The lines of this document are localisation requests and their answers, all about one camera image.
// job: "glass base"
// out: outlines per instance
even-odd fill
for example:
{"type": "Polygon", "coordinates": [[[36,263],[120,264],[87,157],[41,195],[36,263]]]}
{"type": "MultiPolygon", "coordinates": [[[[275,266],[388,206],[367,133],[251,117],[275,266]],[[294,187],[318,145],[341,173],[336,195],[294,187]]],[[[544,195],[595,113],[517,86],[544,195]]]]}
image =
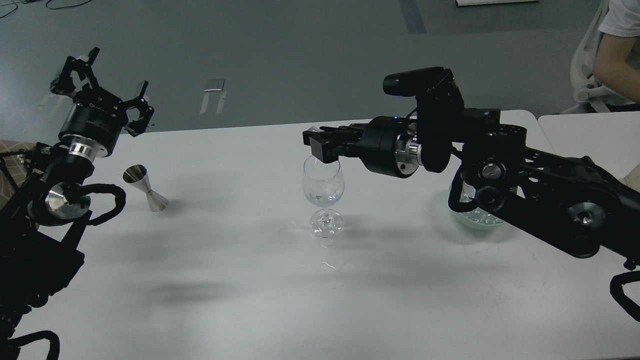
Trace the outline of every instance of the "glass base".
{"type": "Polygon", "coordinates": [[[311,232],[321,238],[330,238],[342,230],[342,217],[335,210],[321,209],[309,220],[311,232]]]}
{"type": "Polygon", "coordinates": [[[495,215],[489,214],[480,208],[466,213],[452,212],[456,219],[458,219],[463,225],[472,229],[489,230],[506,224],[504,220],[496,217],[495,215]]]}

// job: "metal jigger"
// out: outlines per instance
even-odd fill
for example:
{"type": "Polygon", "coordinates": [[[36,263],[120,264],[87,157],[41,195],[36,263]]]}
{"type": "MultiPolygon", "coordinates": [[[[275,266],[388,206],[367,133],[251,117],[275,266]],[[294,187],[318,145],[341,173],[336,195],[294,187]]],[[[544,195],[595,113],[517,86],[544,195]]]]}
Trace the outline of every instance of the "metal jigger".
{"type": "Polygon", "coordinates": [[[147,194],[147,202],[149,203],[149,209],[151,211],[157,213],[158,211],[164,210],[167,204],[169,204],[169,200],[167,200],[166,197],[151,190],[147,168],[143,165],[133,165],[127,168],[122,174],[122,179],[127,184],[131,184],[147,194]]]}

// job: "gray floor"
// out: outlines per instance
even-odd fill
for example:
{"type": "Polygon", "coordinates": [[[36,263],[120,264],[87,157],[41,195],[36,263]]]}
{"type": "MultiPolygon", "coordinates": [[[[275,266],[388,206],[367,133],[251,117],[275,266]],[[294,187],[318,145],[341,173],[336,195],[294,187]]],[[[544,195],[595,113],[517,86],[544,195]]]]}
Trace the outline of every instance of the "gray floor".
{"type": "MultiPolygon", "coordinates": [[[[50,6],[81,0],[55,0],[50,6]]],[[[10,3],[0,0],[0,4],[10,3]]],[[[382,79],[453,70],[467,106],[548,115],[573,105],[568,66],[599,0],[458,8],[455,0],[94,0],[0,19],[0,138],[54,143],[71,100],[49,83],[68,55],[101,52],[100,84],[150,82],[151,131],[404,115],[382,79]],[[200,113],[208,79],[224,78],[200,113]]],[[[12,8],[0,6],[0,15],[12,8]]]]}

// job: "person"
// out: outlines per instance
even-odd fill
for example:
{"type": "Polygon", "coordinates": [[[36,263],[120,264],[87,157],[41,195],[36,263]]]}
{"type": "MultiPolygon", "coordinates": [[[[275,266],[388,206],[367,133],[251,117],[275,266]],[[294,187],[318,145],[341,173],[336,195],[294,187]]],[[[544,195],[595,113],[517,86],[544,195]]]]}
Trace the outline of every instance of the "person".
{"type": "Polygon", "coordinates": [[[640,0],[610,0],[598,27],[593,74],[617,95],[606,98],[611,111],[640,110],[640,0]]]}

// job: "wine glass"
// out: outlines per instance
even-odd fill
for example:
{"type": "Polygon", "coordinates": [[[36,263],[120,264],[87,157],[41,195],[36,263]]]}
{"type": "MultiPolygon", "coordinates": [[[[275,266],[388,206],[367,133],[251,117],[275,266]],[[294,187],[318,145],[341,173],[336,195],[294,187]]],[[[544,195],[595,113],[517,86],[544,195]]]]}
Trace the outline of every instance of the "wine glass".
{"type": "Polygon", "coordinates": [[[309,220],[315,235],[328,238],[342,230],[342,217],[329,209],[344,193],[344,176],[340,161],[325,164],[311,155],[305,161],[302,188],[307,199],[321,207],[309,220]]]}

